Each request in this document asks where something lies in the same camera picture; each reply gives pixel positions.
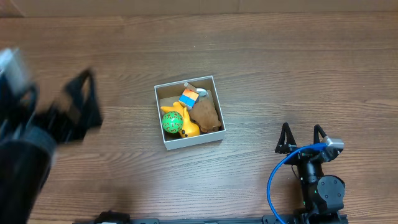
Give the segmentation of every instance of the brown stuffed animal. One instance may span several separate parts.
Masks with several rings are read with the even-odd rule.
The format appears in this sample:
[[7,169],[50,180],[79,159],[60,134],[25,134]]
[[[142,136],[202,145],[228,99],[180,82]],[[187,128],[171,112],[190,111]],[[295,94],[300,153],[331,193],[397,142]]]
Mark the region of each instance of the brown stuffed animal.
[[192,110],[189,111],[189,115],[199,125],[200,131],[204,133],[218,131],[218,127],[221,126],[214,104],[208,99],[195,103]]

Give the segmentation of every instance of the wooden table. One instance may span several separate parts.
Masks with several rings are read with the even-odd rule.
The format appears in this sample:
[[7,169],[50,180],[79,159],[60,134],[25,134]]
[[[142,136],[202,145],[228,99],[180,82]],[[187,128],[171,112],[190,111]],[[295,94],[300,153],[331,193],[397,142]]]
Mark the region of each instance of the wooden table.
[[[30,223],[70,223],[113,209],[132,217],[270,214],[266,182],[313,126],[344,139],[326,174],[346,182],[350,223],[398,222],[398,14],[235,14],[1,19],[0,47],[20,47],[49,104],[79,71],[97,71],[104,116],[82,144],[60,147]],[[154,85],[213,75],[226,139],[166,151]],[[272,199],[302,206],[289,166]]]

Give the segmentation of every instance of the box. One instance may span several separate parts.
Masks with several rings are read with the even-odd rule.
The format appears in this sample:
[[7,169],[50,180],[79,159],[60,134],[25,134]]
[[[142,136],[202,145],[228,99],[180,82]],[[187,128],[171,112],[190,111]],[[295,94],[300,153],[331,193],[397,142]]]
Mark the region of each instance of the box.
[[[199,136],[190,137],[190,138],[174,138],[172,135],[167,133],[162,128],[162,117],[164,112],[160,109],[161,106],[172,106],[172,104],[180,98],[182,92],[184,91],[184,83],[189,82],[191,85],[197,88],[204,88],[207,90],[209,95],[209,100],[213,101],[214,106],[217,111],[218,120],[221,121],[220,130],[213,133],[201,134]],[[155,86],[155,96],[156,96],[156,104],[157,111],[159,114],[159,122],[160,122],[160,131],[163,136],[163,143],[166,146],[167,150],[178,149],[186,146],[193,146],[196,144],[202,144],[211,141],[222,140],[225,137],[225,124],[223,119],[223,114],[221,112],[220,101],[218,100],[216,86],[214,84],[214,79],[212,76],[194,78],[190,80],[183,80],[179,82],[166,83],[163,85]]]

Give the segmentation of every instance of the green textured ball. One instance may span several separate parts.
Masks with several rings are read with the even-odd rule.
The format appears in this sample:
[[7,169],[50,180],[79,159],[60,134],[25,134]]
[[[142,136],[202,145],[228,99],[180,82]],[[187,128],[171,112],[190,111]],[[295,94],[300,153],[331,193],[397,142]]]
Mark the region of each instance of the green textured ball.
[[177,133],[182,129],[182,124],[182,116],[176,111],[170,111],[162,118],[162,127],[168,133]]

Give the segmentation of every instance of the blue cable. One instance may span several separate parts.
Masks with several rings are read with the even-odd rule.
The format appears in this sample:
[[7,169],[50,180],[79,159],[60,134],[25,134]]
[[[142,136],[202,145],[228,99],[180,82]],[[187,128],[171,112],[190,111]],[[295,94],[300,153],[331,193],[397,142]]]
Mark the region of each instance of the blue cable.
[[276,173],[276,171],[283,165],[285,164],[286,161],[288,161],[290,158],[292,158],[294,155],[296,155],[297,153],[301,152],[304,149],[313,149],[316,151],[323,151],[326,148],[326,144],[325,143],[316,143],[316,144],[312,144],[309,146],[303,146],[300,149],[297,149],[296,151],[290,153],[285,159],[282,159],[282,161],[280,163],[278,163],[278,165],[276,165],[276,167],[274,168],[274,170],[271,172],[271,175],[269,176],[268,179],[268,184],[267,184],[267,200],[268,200],[268,204],[272,210],[272,212],[274,213],[274,215],[276,216],[276,218],[281,222],[281,224],[286,224],[286,222],[284,222],[282,220],[282,218],[278,215],[278,213],[276,212],[274,206],[272,205],[271,202],[271,182],[272,182],[272,178],[274,178],[274,175]]

